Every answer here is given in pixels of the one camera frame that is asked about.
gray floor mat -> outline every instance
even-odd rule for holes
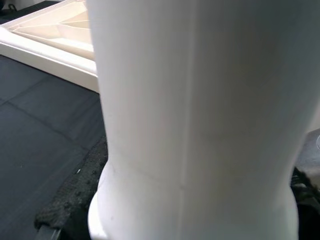
[[[97,93],[0,56],[0,239],[35,238],[36,212],[104,134]]]

floor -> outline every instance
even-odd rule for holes
[[[0,55],[0,239],[35,238],[36,212],[104,133],[97,93]]]

